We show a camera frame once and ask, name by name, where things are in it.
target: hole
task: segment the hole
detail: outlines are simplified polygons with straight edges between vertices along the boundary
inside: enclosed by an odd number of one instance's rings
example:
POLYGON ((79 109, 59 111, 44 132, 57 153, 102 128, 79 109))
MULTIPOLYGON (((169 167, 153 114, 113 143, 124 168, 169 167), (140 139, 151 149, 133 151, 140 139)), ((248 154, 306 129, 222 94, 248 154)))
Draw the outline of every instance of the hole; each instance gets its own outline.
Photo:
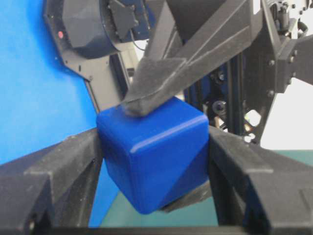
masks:
POLYGON ((261 118, 262 118, 262 116, 257 111, 255 111, 254 109, 250 110, 245 115, 246 121, 249 122, 249 124, 253 127, 257 127, 260 124, 261 118))
POLYGON ((247 143, 251 143, 251 142, 255 139, 255 134, 251 133, 251 134, 245 136, 244 139, 245 139, 245 141, 246 141, 247 143))

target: metal bracket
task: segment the metal bracket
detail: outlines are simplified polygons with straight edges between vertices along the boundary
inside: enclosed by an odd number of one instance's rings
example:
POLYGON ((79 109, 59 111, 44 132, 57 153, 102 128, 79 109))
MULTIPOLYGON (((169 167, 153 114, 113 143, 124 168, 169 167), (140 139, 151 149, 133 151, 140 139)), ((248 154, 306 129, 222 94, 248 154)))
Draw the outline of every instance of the metal bracket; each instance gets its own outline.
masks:
POLYGON ((118 0, 110 0, 108 8, 112 11, 117 35, 123 40, 129 31, 139 25, 135 17, 135 6, 125 6, 118 0))

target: white background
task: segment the white background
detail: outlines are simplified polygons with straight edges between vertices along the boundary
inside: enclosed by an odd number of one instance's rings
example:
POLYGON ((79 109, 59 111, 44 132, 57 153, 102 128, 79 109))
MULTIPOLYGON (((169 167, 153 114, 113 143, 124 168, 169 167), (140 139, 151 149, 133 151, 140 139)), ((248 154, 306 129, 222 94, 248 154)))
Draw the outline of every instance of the white background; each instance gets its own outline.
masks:
MULTIPOLYGON (((302 17, 313 33, 313 11, 302 17)), ((145 48, 145 41, 136 44, 145 48)), ((136 48, 139 59, 143 51, 136 48)), ((268 149, 313 149, 313 86, 292 79, 284 94, 278 94, 268 119, 261 146, 268 149)))

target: bolt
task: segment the bolt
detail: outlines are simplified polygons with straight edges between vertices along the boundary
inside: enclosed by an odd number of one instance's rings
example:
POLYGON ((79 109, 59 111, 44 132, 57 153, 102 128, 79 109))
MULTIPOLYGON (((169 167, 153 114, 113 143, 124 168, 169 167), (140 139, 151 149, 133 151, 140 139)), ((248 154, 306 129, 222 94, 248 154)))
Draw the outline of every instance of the bolt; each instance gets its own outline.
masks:
POLYGON ((224 75, 224 73, 223 73, 222 71, 219 72, 219 79, 220 79, 221 81, 224 81, 224 80, 225 80, 225 75, 224 75))
POLYGON ((275 95, 275 91, 273 90, 268 91, 268 97, 274 97, 274 95, 275 95))
POLYGON ((270 60, 270 61, 268 62, 268 65, 269 65, 269 66, 274 66, 274 65, 275 65, 275 61, 274 61, 274 60, 270 60))
POLYGON ((216 109, 217 109, 218 111, 222 111, 224 108, 223 108, 223 105, 222 105, 222 104, 218 104, 218 105, 216 106, 216 109))
POLYGON ((30 222, 29 222, 29 230, 30 231, 33 231, 34 230, 34 228, 35 228, 35 221, 34 220, 31 220, 30 222))
POLYGON ((218 100, 213 103, 212 105, 213 112, 217 115, 225 115, 226 114, 226 102, 218 100))
POLYGON ((294 56, 289 58, 289 63, 292 64, 294 62, 294 56))

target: screw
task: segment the screw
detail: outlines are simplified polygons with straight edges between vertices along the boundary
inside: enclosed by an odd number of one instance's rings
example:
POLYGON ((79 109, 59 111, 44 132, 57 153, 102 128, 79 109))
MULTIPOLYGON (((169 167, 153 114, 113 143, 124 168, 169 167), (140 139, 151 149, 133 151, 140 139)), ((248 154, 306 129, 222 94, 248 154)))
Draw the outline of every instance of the screw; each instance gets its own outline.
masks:
POLYGON ((275 91, 273 90, 268 91, 268 97, 274 97, 274 95, 275 95, 275 91))
POLYGON ((224 80, 225 80, 225 75, 224 75, 224 73, 223 73, 222 71, 219 72, 219 79, 220 79, 221 81, 224 81, 224 80))
POLYGON ((289 58, 289 63, 292 64, 294 62, 294 56, 289 58))
POLYGON ((274 61, 274 60, 270 60, 270 61, 268 62, 268 65, 269 65, 269 66, 274 66, 274 65, 275 65, 275 61, 274 61))
POLYGON ((35 221, 34 221, 34 220, 31 220, 31 221, 29 222, 29 230, 30 230, 30 231, 33 231, 34 228, 35 228, 35 221))

